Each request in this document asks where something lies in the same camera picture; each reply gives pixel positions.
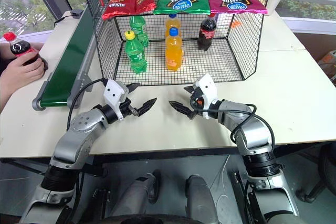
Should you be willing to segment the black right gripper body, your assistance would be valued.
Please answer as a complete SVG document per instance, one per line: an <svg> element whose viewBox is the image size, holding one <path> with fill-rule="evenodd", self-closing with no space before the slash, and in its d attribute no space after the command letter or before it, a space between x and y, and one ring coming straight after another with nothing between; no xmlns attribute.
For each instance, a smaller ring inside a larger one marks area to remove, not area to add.
<svg viewBox="0 0 336 224"><path fill-rule="evenodd" d="M195 92L191 94L190 105L193 108L193 110L196 111L196 116L200 115L203 118L208 119L208 116L205 116L204 112L202 112L202 110L204 109L204 98L203 98L203 91L201 90L200 87L195 88Z"/></svg>

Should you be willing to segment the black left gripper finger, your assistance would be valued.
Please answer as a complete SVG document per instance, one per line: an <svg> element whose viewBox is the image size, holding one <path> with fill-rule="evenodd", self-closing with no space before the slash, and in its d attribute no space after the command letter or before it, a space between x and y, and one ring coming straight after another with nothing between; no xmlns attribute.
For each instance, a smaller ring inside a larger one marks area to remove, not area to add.
<svg viewBox="0 0 336 224"><path fill-rule="evenodd" d="M127 85L127 88L129 90L129 93L132 93L137 87L139 87L141 84L140 83L131 83Z"/></svg>
<svg viewBox="0 0 336 224"><path fill-rule="evenodd" d="M153 107L153 105L155 104L156 101L157 101L157 98L150 99L150 100L146 101L140 108L137 109L138 116L142 116L148 110L150 110L151 107Z"/></svg>

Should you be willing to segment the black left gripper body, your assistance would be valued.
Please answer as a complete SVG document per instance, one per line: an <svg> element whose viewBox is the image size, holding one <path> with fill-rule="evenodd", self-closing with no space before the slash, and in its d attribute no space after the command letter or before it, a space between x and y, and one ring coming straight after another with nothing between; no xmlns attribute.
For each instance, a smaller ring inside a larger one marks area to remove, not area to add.
<svg viewBox="0 0 336 224"><path fill-rule="evenodd" d="M131 114L138 116L136 108L131 106L131 100L128 98L128 95L126 95L125 101L120 104L119 108L124 117Z"/></svg>

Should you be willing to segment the person's right hand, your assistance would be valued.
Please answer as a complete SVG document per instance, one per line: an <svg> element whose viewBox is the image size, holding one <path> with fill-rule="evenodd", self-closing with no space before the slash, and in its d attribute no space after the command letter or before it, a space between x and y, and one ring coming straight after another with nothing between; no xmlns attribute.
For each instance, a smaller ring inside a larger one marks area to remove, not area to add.
<svg viewBox="0 0 336 224"><path fill-rule="evenodd" d="M17 89L40 79L44 75L44 62L40 58L24 65L36 56L34 52L30 52L13 60L1 74L1 91L14 93Z"/></svg>

